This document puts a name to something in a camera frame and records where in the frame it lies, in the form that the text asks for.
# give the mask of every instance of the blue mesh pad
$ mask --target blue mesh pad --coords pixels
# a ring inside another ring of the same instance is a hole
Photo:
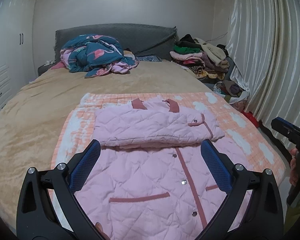
[[[286,125],[288,125],[289,127],[293,128],[293,124],[289,123],[288,121],[282,119],[281,117],[277,117],[276,118],[278,121],[284,122]]]
[[[100,152],[100,143],[96,141],[71,173],[69,188],[72,194],[82,189],[83,184],[86,182],[93,166],[100,157]]]
[[[215,150],[210,146],[208,141],[202,142],[201,155],[219,189],[229,195],[232,191],[231,175],[216,154]]]

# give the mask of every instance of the dark pink trim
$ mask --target dark pink trim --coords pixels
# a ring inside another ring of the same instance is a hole
[[[139,98],[136,98],[131,101],[133,109],[144,109],[147,110],[147,108],[144,106],[142,101]]]
[[[202,118],[202,121],[201,122],[192,122],[192,123],[188,123],[188,126],[198,126],[200,124],[203,124],[204,123],[204,115],[201,114],[201,118]]]
[[[166,198],[170,197],[169,192],[159,194],[159,195],[152,195],[148,197],[136,197],[136,198],[116,198],[116,197],[111,197],[109,199],[109,202],[118,202],[118,203],[134,203],[134,202],[144,202],[144,201],[149,201],[149,200],[155,200],[159,198]]]
[[[180,152],[180,149],[178,147],[176,147],[176,152],[178,154],[179,160],[181,162],[181,166],[183,168],[183,171],[184,171],[184,173],[185,173],[185,175],[187,177],[188,183],[190,185],[190,189],[192,191],[192,194],[193,194],[193,197],[194,197],[194,201],[195,201],[195,204],[196,204],[197,209],[198,209],[198,214],[199,214],[202,226],[203,226],[203,228],[205,228],[208,223],[207,223],[206,216],[204,215],[204,211],[203,211],[203,208],[202,208],[202,205],[201,205],[201,202],[200,202],[197,190],[195,189],[194,182],[193,182],[192,177],[190,175],[190,172],[189,172],[189,170],[188,170],[188,168],[186,166],[186,162],[183,159],[183,156],[182,156],[182,154]]]
[[[212,133],[211,129],[209,128],[209,126],[207,125],[206,122],[203,122],[203,124],[204,124],[204,125],[206,126],[206,128],[208,129],[208,131],[209,131],[209,133],[210,133],[210,136],[211,136],[210,139],[212,139],[212,138],[213,138],[213,133]]]
[[[173,113],[179,113],[180,112],[179,105],[176,101],[173,101],[171,99],[167,99],[167,100],[162,100],[162,102],[167,102],[170,105],[169,112],[173,112]]]
[[[215,188],[218,188],[218,185],[213,185],[213,186],[206,187],[206,191],[209,191],[209,190],[212,190],[212,189],[215,189]]]

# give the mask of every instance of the metal screw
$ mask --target metal screw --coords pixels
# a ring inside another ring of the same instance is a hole
[[[60,163],[60,164],[57,166],[58,170],[61,170],[61,171],[62,171],[65,167],[66,167],[66,164],[65,164],[65,163]]]
[[[266,169],[266,174],[271,175],[272,174],[271,169]]]
[[[28,170],[28,173],[29,174],[32,174],[32,173],[34,173],[35,172],[35,168],[34,167],[32,167],[32,168],[30,168],[29,170]]]
[[[235,168],[237,171],[243,171],[243,166],[241,164],[237,164]]]

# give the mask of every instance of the laundry basket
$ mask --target laundry basket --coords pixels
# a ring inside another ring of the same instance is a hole
[[[226,97],[225,95],[220,93],[220,89],[217,88],[217,84],[214,85],[213,92],[223,98]],[[248,98],[249,98],[249,93],[247,91],[243,91],[240,97],[238,98],[231,97],[229,100],[229,105],[231,105],[235,110],[241,112],[245,109]]]

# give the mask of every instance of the white wall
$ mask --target white wall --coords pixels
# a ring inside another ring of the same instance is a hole
[[[224,44],[226,45],[227,35],[223,35],[228,31],[228,23],[230,18],[230,10],[232,6],[232,0],[215,0],[215,11],[213,20],[212,39],[221,38],[215,41],[211,41],[212,45]]]
[[[54,59],[55,31],[103,23],[139,23],[178,28],[181,38],[210,40],[215,0],[37,0],[34,10],[33,50],[35,68]]]

